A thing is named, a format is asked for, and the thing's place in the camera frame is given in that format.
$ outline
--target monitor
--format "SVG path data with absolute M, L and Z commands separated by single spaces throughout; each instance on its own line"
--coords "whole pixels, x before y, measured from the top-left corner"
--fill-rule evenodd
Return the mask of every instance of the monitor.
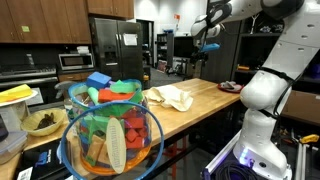
M 193 38 L 190 36 L 174 37 L 173 56 L 180 58 L 191 58 L 196 47 L 193 45 Z

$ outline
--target bowl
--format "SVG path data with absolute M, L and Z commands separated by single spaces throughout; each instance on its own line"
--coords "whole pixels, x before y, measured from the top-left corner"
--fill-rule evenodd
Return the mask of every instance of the bowl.
M 45 114 L 50 115 L 53 113 L 55 122 L 54 124 L 35 130 L 40 121 L 45 117 Z M 28 132 L 32 136 L 46 136 L 55 132 L 63 122 L 64 117 L 66 117 L 65 111 L 63 109 L 51 108 L 46 110 L 37 111 L 30 116 L 26 117 L 21 123 L 21 129 Z

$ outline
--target wooden table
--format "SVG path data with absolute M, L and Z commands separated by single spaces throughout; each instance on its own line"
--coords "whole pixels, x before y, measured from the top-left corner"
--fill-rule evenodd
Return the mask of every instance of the wooden table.
M 190 95 L 193 97 L 193 103 L 190 109 L 186 112 L 180 112 L 174 108 L 163 108 L 162 106 L 149 107 L 151 112 L 160 121 L 165 139 L 172 137 L 173 135 L 187 129 L 188 127 L 239 100 L 239 94 L 222 92 L 217 88 L 217 84 L 200 79 L 191 79 L 172 85 L 183 91 L 190 91 Z M 65 118 L 65 123 L 52 135 L 46 137 L 28 136 L 28 143 L 25 150 L 60 138 L 67 124 L 68 121 Z M 68 139 L 72 142 L 75 164 L 74 168 L 84 177 L 88 179 L 93 178 L 94 176 L 81 166 L 77 138 L 73 137 L 71 133 L 69 133 Z M 152 146 L 159 143 L 160 133 L 156 123 L 152 121 Z M 13 179 L 12 177 L 19 157 L 20 155 L 16 155 L 8 163 L 0 166 L 0 174 L 2 178 Z

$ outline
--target microwave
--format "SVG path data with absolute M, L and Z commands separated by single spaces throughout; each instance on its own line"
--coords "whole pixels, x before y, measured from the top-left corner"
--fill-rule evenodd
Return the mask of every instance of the microwave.
M 76 70 L 94 68 L 92 54 L 59 54 L 62 70 Z

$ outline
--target stainless steel refrigerator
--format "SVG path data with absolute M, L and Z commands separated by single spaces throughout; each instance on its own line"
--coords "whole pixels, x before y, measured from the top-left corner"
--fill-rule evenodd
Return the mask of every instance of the stainless steel refrigerator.
M 91 18 L 90 28 L 98 70 L 114 81 L 138 79 L 143 84 L 140 24 Z

